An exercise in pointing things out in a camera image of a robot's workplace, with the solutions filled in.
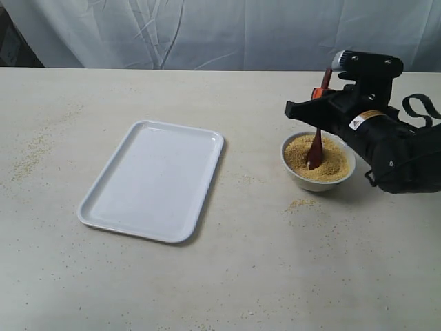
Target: white tray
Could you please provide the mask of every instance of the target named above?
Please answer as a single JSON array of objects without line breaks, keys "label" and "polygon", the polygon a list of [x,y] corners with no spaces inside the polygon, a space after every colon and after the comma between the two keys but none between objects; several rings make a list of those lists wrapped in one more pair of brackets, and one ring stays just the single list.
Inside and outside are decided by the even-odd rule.
[{"label": "white tray", "polygon": [[178,243],[194,231],[223,146],[219,133],[135,123],[78,209],[86,225]]}]

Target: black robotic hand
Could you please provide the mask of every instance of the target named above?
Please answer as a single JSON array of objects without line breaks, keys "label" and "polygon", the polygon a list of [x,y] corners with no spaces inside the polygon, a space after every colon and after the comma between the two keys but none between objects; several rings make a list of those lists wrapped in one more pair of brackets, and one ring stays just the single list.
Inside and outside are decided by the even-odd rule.
[{"label": "black robotic hand", "polygon": [[[385,192],[437,192],[441,190],[441,119],[431,100],[413,94],[402,102],[411,117],[422,117],[423,128],[398,119],[388,106],[392,81],[403,71],[401,60],[387,55],[345,50],[336,55],[339,77],[355,81],[341,91],[328,90],[319,99],[304,103],[288,101],[285,114],[338,135],[372,168],[366,173],[372,186]],[[414,112],[410,99],[418,99],[428,115]]]}]

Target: label sticker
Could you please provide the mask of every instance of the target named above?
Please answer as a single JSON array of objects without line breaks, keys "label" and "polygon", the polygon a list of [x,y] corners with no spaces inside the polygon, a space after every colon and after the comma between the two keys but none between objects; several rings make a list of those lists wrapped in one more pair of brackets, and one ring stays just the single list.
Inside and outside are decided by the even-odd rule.
[{"label": "label sticker", "polygon": [[384,115],[384,114],[382,112],[379,112],[378,110],[368,110],[366,112],[362,112],[349,123],[349,127],[352,130],[357,130],[367,119],[371,119],[372,117],[380,116],[380,115]]}]

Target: white fabric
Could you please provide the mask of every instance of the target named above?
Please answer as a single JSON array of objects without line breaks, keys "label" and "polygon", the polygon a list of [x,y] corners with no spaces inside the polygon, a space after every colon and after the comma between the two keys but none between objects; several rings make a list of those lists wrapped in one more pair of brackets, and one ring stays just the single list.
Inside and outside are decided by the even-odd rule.
[{"label": "white fabric", "polygon": [[351,48],[441,71],[441,1],[2,1],[45,66],[322,70]]}]

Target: breadcrumbs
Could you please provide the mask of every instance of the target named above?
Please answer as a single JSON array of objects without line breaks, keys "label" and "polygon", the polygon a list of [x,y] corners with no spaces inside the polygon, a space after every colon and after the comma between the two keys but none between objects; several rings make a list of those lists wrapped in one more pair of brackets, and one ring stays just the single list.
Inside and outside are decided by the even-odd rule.
[{"label": "breadcrumbs", "polygon": [[296,174],[313,181],[330,182],[342,179],[349,173],[345,153],[331,139],[322,138],[323,163],[316,169],[307,166],[307,153],[311,148],[313,134],[296,137],[285,148],[285,160]]}]

